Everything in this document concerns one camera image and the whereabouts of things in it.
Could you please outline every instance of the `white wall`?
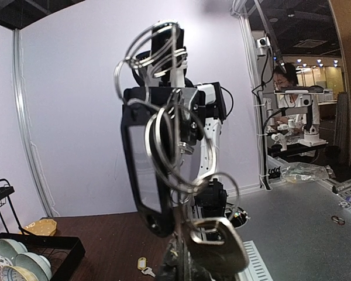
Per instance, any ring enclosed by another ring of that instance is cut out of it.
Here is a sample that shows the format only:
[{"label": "white wall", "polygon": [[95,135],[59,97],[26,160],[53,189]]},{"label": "white wall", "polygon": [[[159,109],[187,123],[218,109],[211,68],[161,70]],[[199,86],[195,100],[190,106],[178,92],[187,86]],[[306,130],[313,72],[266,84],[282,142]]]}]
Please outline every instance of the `white wall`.
[{"label": "white wall", "polygon": [[[221,169],[258,184],[253,99],[240,26],[208,1],[87,0],[22,30],[33,142],[61,215],[134,211],[122,152],[121,102],[112,75],[131,41],[160,19],[185,29],[188,78],[220,81],[235,96],[224,124]],[[128,71],[123,87],[136,86]]]},{"label": "white wall", "polygon": [[[44,217],[22,147],[12,88],[12,31],[0,26],[0,179],[14,186],[11,199],[23,226]],[[11,232],[18,226],[9,204],[1,208]],[[0,232],[5,232],[0,220]]]}]

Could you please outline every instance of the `black key fob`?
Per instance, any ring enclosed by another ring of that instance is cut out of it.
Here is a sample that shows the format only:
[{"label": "black key fob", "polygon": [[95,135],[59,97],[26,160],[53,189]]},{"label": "black key fob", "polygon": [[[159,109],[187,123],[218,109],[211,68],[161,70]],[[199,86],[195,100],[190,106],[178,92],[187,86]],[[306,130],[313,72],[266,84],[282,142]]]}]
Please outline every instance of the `black key fob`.
[{"label": "black key fob", "polygon": [[[121,134],[131,188],[138,212],[151,232],[159,237],[166,237],[173,233],[175,226],[170,188],[156,174],[152,160],[146,153],[144,142],[146,125],[155,113],[154,110],[150,110],[142,104],[124,106]],[[168,136],[167,127],[162,125],[162,145],[167,156],[171,159],[174,149],[171,149],[173,144],[170,143]],[[153,141],[154,136],[151,132],[150,146],[153,157],[158,159]],[[165,168],[162,165],[159,166],[162,173],[168,175]]]}]

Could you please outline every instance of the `key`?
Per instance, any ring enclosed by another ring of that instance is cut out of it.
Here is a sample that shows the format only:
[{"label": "key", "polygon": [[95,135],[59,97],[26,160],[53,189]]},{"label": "key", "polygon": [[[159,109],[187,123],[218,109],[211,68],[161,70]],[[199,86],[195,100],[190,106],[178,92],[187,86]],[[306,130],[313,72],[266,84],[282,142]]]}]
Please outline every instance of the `key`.
[{"label": "key", "polygon": [[152,276],[153,278],[156,278],[156,275],[153,273],[152,268],[146,267],[142,270],[142,273],[144,275],[149,275],[149,276]]},{"label": "key", "polygon": [[215,227],[223,241],[203,241],[184,224],[184,239],[193,260],[207,271],[234,276],[249,264],[248,254],[240,236],[227,218],[204,218],[194,221],[197,227]]}]

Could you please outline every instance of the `brown table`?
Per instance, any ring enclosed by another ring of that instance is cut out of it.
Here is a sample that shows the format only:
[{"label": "brown table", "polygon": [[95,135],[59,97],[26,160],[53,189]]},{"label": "brown table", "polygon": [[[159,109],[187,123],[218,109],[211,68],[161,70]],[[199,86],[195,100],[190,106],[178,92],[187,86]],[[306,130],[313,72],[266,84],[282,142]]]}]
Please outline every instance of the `brown table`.
[{"label": "brown table", "polygon": [[57,236],[79,237],[86,250],[72,281],[152,281],[137,260],[145,256],[156,273],[169,241],[152,234],[138,213],[55,220]]}]

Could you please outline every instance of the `metal key ring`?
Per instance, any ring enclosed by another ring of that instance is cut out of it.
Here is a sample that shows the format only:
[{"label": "metal key ring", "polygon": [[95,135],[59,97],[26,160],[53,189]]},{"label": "metal key ring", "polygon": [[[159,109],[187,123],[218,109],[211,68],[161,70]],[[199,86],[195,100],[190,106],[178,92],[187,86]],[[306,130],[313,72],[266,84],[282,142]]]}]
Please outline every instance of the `metal key ring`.
[{"label": "metal key ring", "polygon": [[343,218],[340,218],[337,215],[332,216],[332,221],[338,225],[344,225],[346,223],[346,221]]}]

